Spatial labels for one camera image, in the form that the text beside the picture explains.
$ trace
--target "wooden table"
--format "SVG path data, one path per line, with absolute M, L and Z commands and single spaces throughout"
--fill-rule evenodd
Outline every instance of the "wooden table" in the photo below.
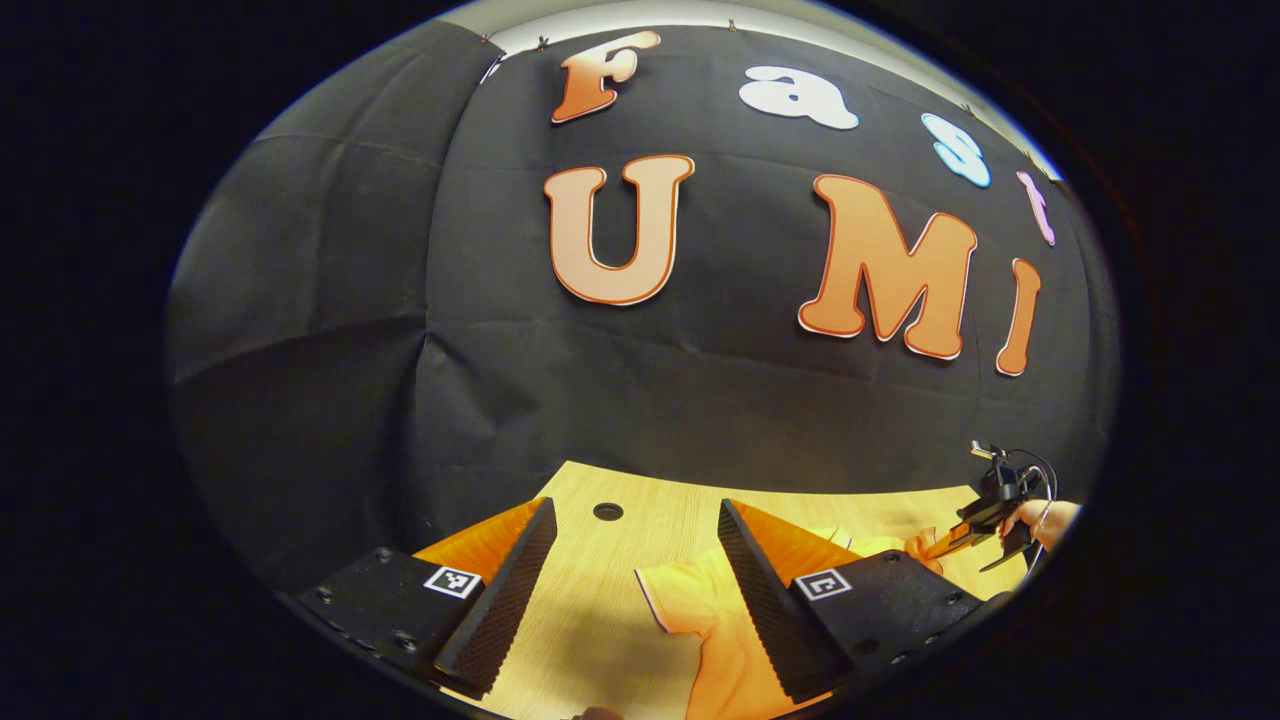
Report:
M 740 491 L 579 462 L 566 462 L 540 496 L 556 501 L 558 537 L 520 632 L 481 702 L 454 696 L 516 720 L 567 720 L 593 705 L 626 720 L 684 719 L 701 641 L 662 632 L 632 570 L 691 562 L 718 547 L 726 497 L 801 527 L 838 525 L 854 538 L 909 538 L 931 525 L 942 537 L 956 523 L 956 509 L 977 497 L 964 486 L 874 495 Z M 596 519 L 593 509 L 602 502 L 622 506 L 622 518 Z M 987 600 L 1027 573 L 1015 557 L 978 574 L 1000 555 L 1000 543 L 989 541 L 943 557 L 943 574 Z

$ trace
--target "cable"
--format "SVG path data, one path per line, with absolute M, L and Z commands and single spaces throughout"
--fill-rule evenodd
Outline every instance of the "cable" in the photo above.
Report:
M 1028 450 L 1010 450 L 1006 455 L 1012 455 L 1014 452 L 1021 452 L 1023 455 L 1029 455 L 1029 456 L 1034 457 L 1036 460 L 1038 460 L 1041 464 L 1043 464 L 1044 468 L 1048 468 L 1048 477 L 1046 478 L 1043 469 L 1041 469 L 1037 465 L 1032 465 L 1032 468 L 1034 468 L 1037 471 L 1039 471 L 1041 478 L 1044 478 L 1044 493 L 1048 496 L 1048 503 L 1044 505 L 1044 511 L 1041 514 L 1039 521 L 1036 523 L 1037 527 L 1043 525 L 1044 524 L 1044 518 L 1048 516 L 1048 509 L 1050 509 L 1050 506 L 1053 505 L 1053 500 L 1059 495 L 1057 493 L 1057 470 L 1055 470 L 1053 466 L 1050 465 L 1050 462 L 1047 460 L 1044 460 L 1039 455 L 1036 455 L 1034 452 L 1030 452 Z M 1032 536 L 1033 536 L 1033 538 L 1034 538 L 1034 534 L 1036 534 L 1036 528 L 1032 528 Z M 1027 568 L 1027 574 L 1023 575 L 1023 580 L 1021 580 L 1021 583 L 1019 583 L 1019 587 L 1027 584 L 1027 580 L 1030 579 L 1032 570 L 1036 569 L 1036 564 L 1039 562 L 1041 555 L 1043 555 L 1043 553 L 1044 553 L 1044 543 L 1041 542 L 1039 547 L 1036 548 L 1036 557 L 1032 559 L 1032 564 Z

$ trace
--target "white wall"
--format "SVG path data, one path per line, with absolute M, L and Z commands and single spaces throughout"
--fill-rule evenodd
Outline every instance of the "white wall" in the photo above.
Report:
M 1061 176 L 1053 164 L 995 104 L 922 54 L 874 27 L 819 3 L 801 0 L 476 0 L 440 15 L 492 41 L 513 55 L 538 47 L 538 37 L 558 41 L 636 26 L 687 24 L 756 31 L 810 42 L 897 73 L 942 97 L 968 105 L 973 114 L 1032 156 L 1044 173 Z

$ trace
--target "black cloth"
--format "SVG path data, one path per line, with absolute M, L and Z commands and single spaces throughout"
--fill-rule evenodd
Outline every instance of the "black cloth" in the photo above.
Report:
M 216 190 L 170 306 L 172 382 L 191 471 L 255 571 L 306 584 L 372 543 L 416 550 L 529 500 L 566 460 L 791 492 L 974 482 L 979 439 L 1047 457 L 1082 498 L 1110 428 L 1119 316 L 1083 211 L 1016 147 L 884 69 L 804 42 L 654 27 L 617 102 L 562 126 L 564 58 L 632 31 L 506 58 L 433 22 L 375 50 L 264 131 Z M 833 82 L 836 131 L 739 97 L 753 65 Z M 965 129 L 992 174 L 951 173 L 920 122 Z M 684 154 L 666 287 L 582 301 L 550 266 L 553 173 L 595 165 L 594 240 L 625 263 L 622 167 Z M 1047 200 L 1041 237 L 1015 173 Z M 804 331 L 829 232 L 823 173 L 879 187 L 914 245 L 934 213 L 978 234 L 951 361 L 870 328 Z M 1043 279 L 1018 378 L 996 372 L 1014 258 Z M 868 318 L 865 291 L 859 307 Z

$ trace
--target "orange fabric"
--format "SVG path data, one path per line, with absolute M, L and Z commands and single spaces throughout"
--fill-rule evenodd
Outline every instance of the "orange fabric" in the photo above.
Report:
M 937 528 L 924 528 L 923 530 L 920 530 L 918 536 L 906 541 L 906 544 L 902 547 L 902 552 L 906 552 L 911 557 L 923 562 L 925 568 L 941 575 L 942 562 L 938 562 L 937 559 L 928 559 L 931 548 L 937 542 L 938 542 Z
M 852 539 L 841 528 L 809 532 L 859 556 L 886 550 L 910 553 L 899 538 Z M 763 720 L 828 697 L 795 705 L 782 692 L 723 548 L 708 551 L 692 564 L 636 570 L 636 578 L 658 625 L 703 639 L 685 720 Z

